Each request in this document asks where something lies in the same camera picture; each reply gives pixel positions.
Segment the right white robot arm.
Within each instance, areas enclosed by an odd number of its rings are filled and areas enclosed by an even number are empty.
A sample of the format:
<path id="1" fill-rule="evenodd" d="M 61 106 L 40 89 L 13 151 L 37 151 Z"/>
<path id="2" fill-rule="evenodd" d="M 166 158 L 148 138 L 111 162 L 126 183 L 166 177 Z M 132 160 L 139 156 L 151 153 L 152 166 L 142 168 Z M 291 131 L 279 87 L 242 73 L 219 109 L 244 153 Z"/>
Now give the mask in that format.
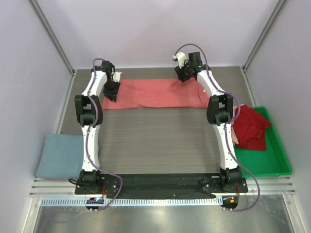
<path id="1" fill-rule="evenodd" d="M 219 186 L 224 192 L 235 192 L 242 182 L 242 171 L 237 163 L 231 135 L 233 97 L 220 87 L 210 68 L 203 64 L 199 52 L 190 53 L 188 57 L 177 52 L 173 60 L 178 62 L 174 68 L 178 79 L 185 82 L 194 78 L 209 96 L 207 121 L 216 133 L 220 152 Z"/>

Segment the salmon pink t shirt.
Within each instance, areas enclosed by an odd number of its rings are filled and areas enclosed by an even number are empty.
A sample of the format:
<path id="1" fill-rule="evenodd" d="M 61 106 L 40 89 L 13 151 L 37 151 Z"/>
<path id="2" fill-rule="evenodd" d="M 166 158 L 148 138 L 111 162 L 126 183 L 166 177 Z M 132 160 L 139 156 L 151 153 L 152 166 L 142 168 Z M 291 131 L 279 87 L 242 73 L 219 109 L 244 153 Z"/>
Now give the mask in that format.
<path id="1" fill-rule="evenodd" d="M 104 97 L 102 109 L 207 108 L 208 101 L 194 78 L 184 83 L 178 79 L 128 79 L 121 81 L 116 102 Z"/>

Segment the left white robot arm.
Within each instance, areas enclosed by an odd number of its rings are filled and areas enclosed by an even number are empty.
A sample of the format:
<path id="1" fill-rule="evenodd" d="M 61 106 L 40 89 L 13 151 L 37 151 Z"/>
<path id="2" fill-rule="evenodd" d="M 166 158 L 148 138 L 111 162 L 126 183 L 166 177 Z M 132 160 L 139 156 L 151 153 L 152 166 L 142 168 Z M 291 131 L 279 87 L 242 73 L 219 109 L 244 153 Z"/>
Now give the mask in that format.
<path id="1" fill-rule="evenodd" d="M 99 163 L 98 137 L 103 122 L 100 94 L 117 101 L 121 74 L 108 60 L 95 58 L 86 89 L 74 98 L 76 117 L 83 133 L 83 163 L 75 194 L 98 194 L 104 188 Z"/>

